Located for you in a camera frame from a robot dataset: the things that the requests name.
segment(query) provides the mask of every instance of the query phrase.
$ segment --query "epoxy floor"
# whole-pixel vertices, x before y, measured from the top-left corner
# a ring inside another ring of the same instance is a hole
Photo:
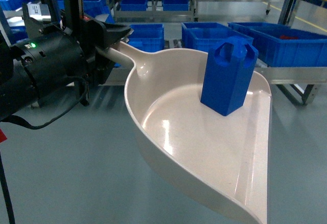
[[[201,21],[276,23],[262,3],[207,3]],[[327,10],[301,3],[298,16],[324,27]],[[294,28],[325,34],[295,20]],[[165,24],[166,39],[180,24]],[[306,107],[293,105],[271,86],[270,224],[327,223],[327,86]],[[74,100],[67,87],[41,109],[19,115],[41,124]],[[39,131],[0,123],[8,140],[0,151],[16,223],[219,223],[236,224],[196,203],[152,171],[139,154],[122,86],[97,87],[88,107],[78,105]],[[0,223],[8,223],[0,196]]]

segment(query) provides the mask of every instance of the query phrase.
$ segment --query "metal frame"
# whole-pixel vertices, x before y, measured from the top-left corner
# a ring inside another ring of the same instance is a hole
[[[118,5],[113,7],[113,18],[167,18],[171,16],[186,16],[194,21],[194,0],[190,0],[190,8],[188,11],[157,11],[158,2],[160,0],[151,0],[150,11],[121,11],[117,9]]]

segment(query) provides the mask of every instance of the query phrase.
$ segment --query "blue plastic block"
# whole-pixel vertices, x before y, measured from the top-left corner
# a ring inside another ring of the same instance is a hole
[[[241,37],[217,43],[208,54],[201,103],[223,116],[243,106],[257,57]]]
[[[164,11],[188,11],[189,0],[163,0],[162,7]]]
[[[122,11],[146,11],[148,8],[148,0],[122,0]]]
[[[23,3],[28,3],[29,0],[0,0],[2,10],[16,10],[21,8]]]
[[[296,29],[251,29],[259,59],[273,67],[327,66],[327,36]]]
[[[128,36],[131,46],[146,52],[157,52],[165,48],[162,24],[131,25],[134,32]]]
[[[182,25],[182,41],[187,48],[190,48],[192,44],[189,42],[188,29],[192,28],[226,28],[226,26],[213,22],[198,22],[198,23],[181,23]]]
[[[253,37],[250,29],[289,29],[289,26],[271,24],[266,22],[244,22],[244,23],[228,23],[233,30],[242,34]]]
[[[233,31],[228,27],[215,29],[189,29],[189,33],[191,38],[189,43],[192,44],[190,48],[204,52],[209,52],[209,50],[214,47],[217,42],[231,36],[243,37],[249,44],[252,44],[253,42],[252,37],[243,35],[237,31]]]

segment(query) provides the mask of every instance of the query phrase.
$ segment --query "robotic arm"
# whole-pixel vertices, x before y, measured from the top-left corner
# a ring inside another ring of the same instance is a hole
[[[12,119],[16,117],[12,114],[60,87],[78,83],[82,102],[86,82],[93,86],[105,83],[115,63],[99,55],[96,47],[106,49],[131,30],[84,16],[81,34],[76,37],[59,23],[43,26],[34,18],[28,20],[41,32],[39,37],[9,47],[0,36],[0,121],[19,125],[21,120]]]

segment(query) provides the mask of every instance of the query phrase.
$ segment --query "white dustpan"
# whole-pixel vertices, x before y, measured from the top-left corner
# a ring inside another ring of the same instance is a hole
[[[165,180],[243,223],[267,223],[271,92],[253,73],[243,107],[227,117],[200,103],[207,53],[139,51],[123,42],[103,55],[131,68],[127,109],[139,150]]]

